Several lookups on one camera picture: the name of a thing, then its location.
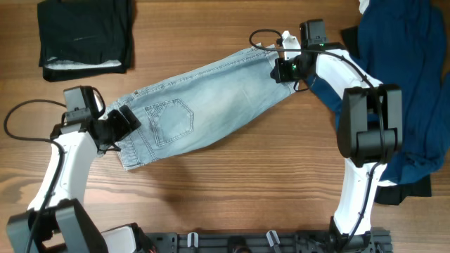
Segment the light blue denim shorts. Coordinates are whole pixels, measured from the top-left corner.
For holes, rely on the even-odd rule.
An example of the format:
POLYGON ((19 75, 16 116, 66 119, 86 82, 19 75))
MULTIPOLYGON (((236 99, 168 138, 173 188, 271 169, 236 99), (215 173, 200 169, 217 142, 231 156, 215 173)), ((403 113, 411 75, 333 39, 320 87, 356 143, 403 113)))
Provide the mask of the light blue denim shorts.
POLYGON ((117 142, 124 169, 211 145, 292 95, 292 82, 270 76, 277 58, 245 48, 111 103, 110 110, 126 105, 141 123, 117 142))

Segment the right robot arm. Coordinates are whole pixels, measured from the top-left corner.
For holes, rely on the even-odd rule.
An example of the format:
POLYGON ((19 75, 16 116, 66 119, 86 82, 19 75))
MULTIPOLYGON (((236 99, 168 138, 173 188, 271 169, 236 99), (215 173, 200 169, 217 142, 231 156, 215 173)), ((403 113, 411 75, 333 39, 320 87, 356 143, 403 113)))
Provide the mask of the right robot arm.
POLYGON ((368 249, 378 183, 402 144, 401 89, 372 78, 342 44, 330 43, 321 19, 302 23, 299 38, 281 33, 276 44, 283 56, 275 60, 271 78, 297 82, 315 74, 341 101, 337 146, 345 159, 345 177, 327 246, 335 252, 368 249))

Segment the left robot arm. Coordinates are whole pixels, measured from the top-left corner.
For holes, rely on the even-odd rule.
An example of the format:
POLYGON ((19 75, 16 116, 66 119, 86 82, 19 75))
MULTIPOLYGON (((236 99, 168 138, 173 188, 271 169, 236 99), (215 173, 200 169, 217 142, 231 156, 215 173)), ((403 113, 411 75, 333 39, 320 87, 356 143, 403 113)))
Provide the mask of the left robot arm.
POLYGON ((101 232, 83 207, 92 162, 141 123, 129 106, 107 112, 92 86, 64 90, 67 111, 47 143, 52 154, 44 180, 27 211, 11 216, 6 231, 15 252, 145 252, 146 236, 135 223, 101 232))

